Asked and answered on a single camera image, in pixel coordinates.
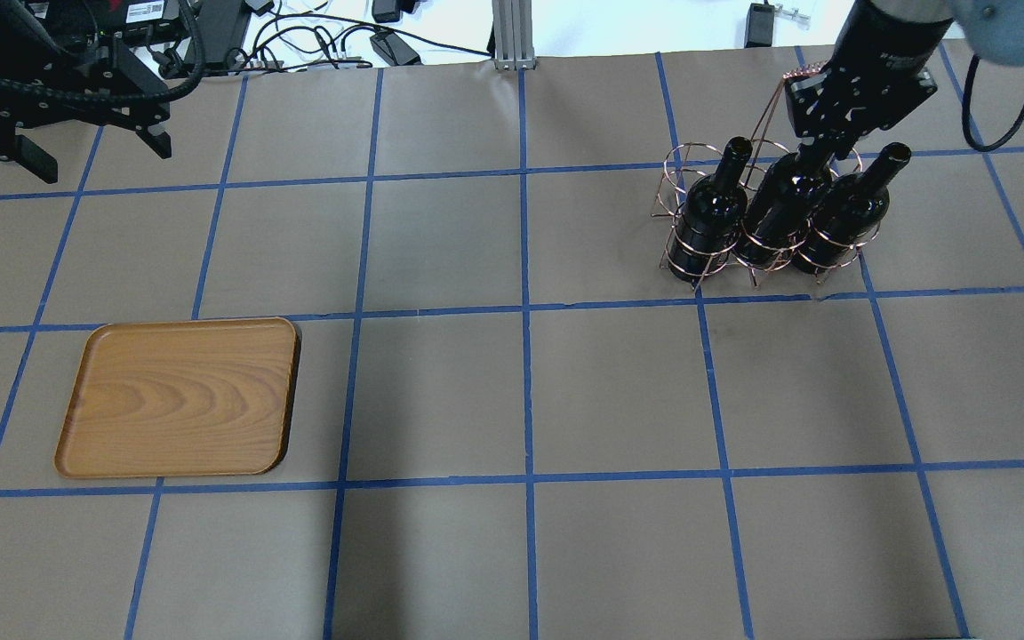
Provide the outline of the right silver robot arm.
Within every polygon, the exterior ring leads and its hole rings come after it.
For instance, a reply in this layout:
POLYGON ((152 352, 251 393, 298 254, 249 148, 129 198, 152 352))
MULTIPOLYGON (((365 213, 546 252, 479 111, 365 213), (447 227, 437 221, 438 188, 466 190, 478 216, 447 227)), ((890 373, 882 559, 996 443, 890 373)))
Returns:
POLYGON ((1024 1, 856 1, 828 61, 784 82, 794 134, 842 157, 898 125, 935 93, 926 66, 954 25, 979 61, 1024 68, 1024 1))

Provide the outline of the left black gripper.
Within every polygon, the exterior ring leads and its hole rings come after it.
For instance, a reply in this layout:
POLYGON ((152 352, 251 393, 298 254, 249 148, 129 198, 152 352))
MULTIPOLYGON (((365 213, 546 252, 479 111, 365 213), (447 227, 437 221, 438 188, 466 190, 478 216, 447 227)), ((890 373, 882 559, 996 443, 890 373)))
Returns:
POLYGON ((202 83, 202 61, 170 86, 139 60, 123 32, 102 27, 101 8, 50 1, 39 17, 31 7, 0 1, 0 161, 54 185, 60 163, 25 130, 68 121, 121 127, 158 157, 172 158, 170 106, 202 83))

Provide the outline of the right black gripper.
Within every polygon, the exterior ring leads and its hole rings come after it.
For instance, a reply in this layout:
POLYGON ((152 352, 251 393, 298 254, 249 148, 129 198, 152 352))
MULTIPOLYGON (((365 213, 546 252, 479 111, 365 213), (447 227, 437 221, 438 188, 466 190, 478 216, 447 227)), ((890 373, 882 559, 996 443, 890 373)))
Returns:
POLYGON ((801 145, 850 151, 905 120, 938 90, 926 65, 952 24, 947 1, 853 3, 828 61, 784 82, 801 145))

